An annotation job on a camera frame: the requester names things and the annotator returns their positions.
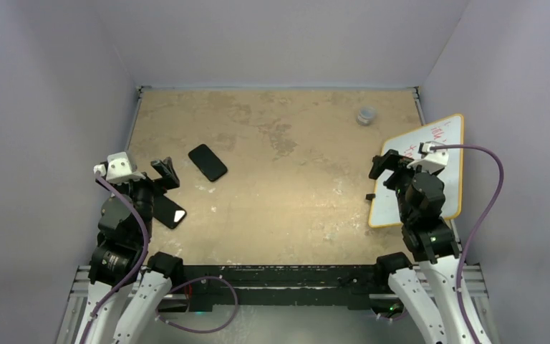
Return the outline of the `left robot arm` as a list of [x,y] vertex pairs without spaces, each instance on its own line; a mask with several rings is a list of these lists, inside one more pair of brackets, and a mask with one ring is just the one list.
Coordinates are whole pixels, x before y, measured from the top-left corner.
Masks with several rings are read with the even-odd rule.
[[180,185],[170,158],[151,166],[159,178],[139,172],[121,152],[93,168],[96,182],[111,195],[101,206],[76,343],[136,343],[161,299],[184,286],[181,258],[148,254],[155,200]]

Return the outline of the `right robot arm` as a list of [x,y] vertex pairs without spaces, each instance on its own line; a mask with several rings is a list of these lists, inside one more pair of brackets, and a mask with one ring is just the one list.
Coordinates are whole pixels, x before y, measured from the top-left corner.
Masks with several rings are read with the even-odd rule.
[[490,343],[465,283],[460,246],[441,215],[445,184],[438,175],[448,152],[434,143],[419,151],[419,159],[396,150],[372,159],[371,179],[391,173],[383,186],[395,194],[402,238],[419,267],[401,252],[381,256],[373,281],[397,295],[426,343]]

